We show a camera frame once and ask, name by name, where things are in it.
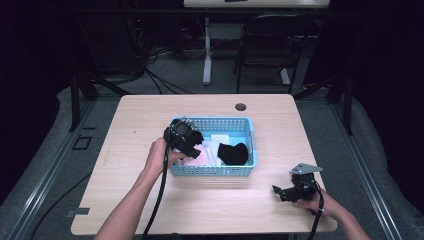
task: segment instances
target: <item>chair leg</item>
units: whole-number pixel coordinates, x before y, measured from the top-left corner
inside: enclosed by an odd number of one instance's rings
[[[237,64],[237,90],[236,93],[240,93],[240,80],[241,80],[241,64]]]
[[[239,58],[237,57],[236,58],[236,64],[234,64],[233,74],[236,74],[238,64],[239,64]]]
[[[291,91],[293,89],[294,79],[296,78],[296,71],[297,71],[297,64],[293,68],[293,73],[290,79],[289,90],[287,91],[288,94],[291,94]]]

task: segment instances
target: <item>dark background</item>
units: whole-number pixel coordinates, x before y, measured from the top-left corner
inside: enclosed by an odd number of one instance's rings
[[[53,2],[66,6],[62,1]],[[52,127],[60,104],[56,94],[70,85],[77,72],[75,66],[95,73],[133,73],[140,71],[143,60],[131,45],[124,20],[122,24],[108,24],[104,17],[97,21],[90,17],[82,19],[82,29],[72,18],[48,18],[36,1],[0,4],[3,202]],[[120,6],[117,0],[90,4],[85,7]],[[346,69],[353,59],[354,96],[363,104],[380,135],[388,171],[404,196],[424,212],[419,187],[424,182],[424,19],[418,12],[421,9],[418,0],[332,1],[332,13],[372,13],[373,17],[324,21],[305,83],[323,81]],[[112,62],[101,62],[99,59],[103,58],[97,56],[84,34],[92,34]],[[173,47],[178,51],[178,44]]]

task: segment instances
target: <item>floor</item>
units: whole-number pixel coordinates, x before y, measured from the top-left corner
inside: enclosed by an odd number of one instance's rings
[[[122,76],[109,76],[108,80],[133,94],[174,94],[165,85],[184,94],[188,94],[184,90],[196,94],[235,93],[233,46],[233,42],[226,41],[215,44],[212,83],[208,86],[202,84],[202,49],[188,49],[183,54],[159,51],[157,60],[148,66],[162,79],[155,83],[147,74],[131,82],[120,81]],[[313,44],[309,47],[301,59],[303,67],[297,75],[294,93],[302,90]],[[243,77],[264,76],[258,73],[247,71]],[[68,131],[70,90],[58,94],[61,110],[55,125],[0,208],[0,239],[92,239],[73,235],[70,225],[120,98],[101,85],[96,88],[100,94],[97,101],[86,101],[81,95],[82,121],[74,132]],[[242,89],[242,93],[250,94],[286,91],[286,87]],[[326,89],[322,89],[296,104],[317,164],[324,168],[322,177],[327,190],[355,214],[373,239],[424,239],[424,218],[402,197],[387,173],[384,149],[366,111],[354,100],[354,134],[350,136],[340,124],[340,105],[326,104],[325,93]],[[81,137],[90,139],[84,150],[78,145]],[[307,234],[298,237],[303,239]],[[341,229],[317,233],[315,237],[342,238]]]

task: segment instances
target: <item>blue basket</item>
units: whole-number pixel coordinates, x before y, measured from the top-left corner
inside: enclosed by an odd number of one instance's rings
[[[193,122],[194,130],[200,131],[205,141],[211,140],[212,134],[227,134],[230,145],[244,143],[249,158],[244,165],[227,166],[171,166],[174,176],[249,176],[258,159],[252,121],[248,117],[185,117]]]

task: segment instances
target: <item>black cable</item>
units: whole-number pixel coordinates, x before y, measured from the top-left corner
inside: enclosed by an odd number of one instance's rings
[[[145,68],[145,71],[146,71],[146,73],[147,74],[149,74],[149,76],[151,75],[152,77],[154,77],[154,78],[156,78],[157,80],[159,80],[169,91],[171,91],[172,93],[175,93],[175,94],[179,94],[179,93],[177,93],[176,91],[174,91],[174,90],[172,90],[169,86],[167,86],[166,84],[169,84],[169,85],[171,85],[171,86],[173,86],[173,87],[175,87],[175,88],[177,88],[177,89],[179,89],[180,91],[182,91],[183,93],[188,93],[188,94],[194,94],[193,92],[191,92],[191,91],[189,91],[189,90],[187,90],[187,89],[184,89],[184,88],[182,88],[182,87],[179,87],[179,86],[177,86],[177,85],[175,85],[175,84],[173,84],[173,83],[170,83],[170,82],[168,82],[167,80],[165,80],[165,79],[163,79],[163,78],[161,78],[160,76],[158,76],[157,74],[155,74],[154,72],[152,72],[152,71],[150,71],[150,69],[148,69],[147,67]]]
[[[126,78],[124,78],[124,79],[116,79],[116,80],[108,79],[108,82],[110,82],[114,85],[120,85],[120,84],[129,83],[129,82],[134,82],[135,80],[139,79],[141,76],[143,76],[143,73],[134,72],[134,73],[131,73],[129,75],[127,74]]]
[[[157,84],[153,76],[150,74],[150,71],[146,71],[146,73],[150,77],[150,79],[152,79],[153,83],[156,85],[157,89],[159,90],[159,94],[162,95],[162,89],[160,89],[159,85]]]
[[[164,159],[163,159],[162,180],[161,180],[161,183],[160,183],[158,198],[156,200],[156,204],[155,204],[155,207],[153,208],[153,212],[152,212],[152,215],[150,216],[149,222],[147,223],[147,226],[144,229],[142,240],[147,240],[147,234],[149,233],[150,227],[152,226],[153,221],[155,220],[156,213],[159,209],[160,202],[162,201],[163,192],[165,190],[166,175],[168,173],[169,146],[172,145],[172,144],[169,143],[170,137],[171,137],[171,126],[169,126],[168,131],[169,132],[168,132],[168,139],[166,139],[165,156],[164,156]]]
[[[50,206],[49,209],[43,214],[40,220],[38,220],[37,225],[35,225],[34,230],[31,233],[31,237],[29,239],[34,239],[35,234],[37,233],[38,228],[40,227],[41,223],[44,221],[44,219],[47,217],[47,214],[50,213],[50,211],[64,198],[66,197],[72,190],[74,190],[78,185],[80,185],[84,180],[86,180],[93,172],[88,173],[85,175],[81,180],[79,180],[74,186],[72,186],[67,192],[65,192],[59,199],[57,199],[53,205]]]
[[[324,211],[324,197],[322,196],[321,187],[319,186],[318,182],[315,182],[317,184],[317,187],[315,187],[314,185],[312,185],[310,183],[303,182],[303,181],[296,181],[296,182],[302,183],[304,185],[308,185],[308,186],[312,187],[319,194],[318,212],[315,215],[314,223],[312,224],[311,233],[309,234],[309,237],[307,238],[307,240],[311,240],[315,236],[315,233],[316,233],[316,230],[317,230],[317,227],[318,227],[319,219],[321,218],[322,212]]]

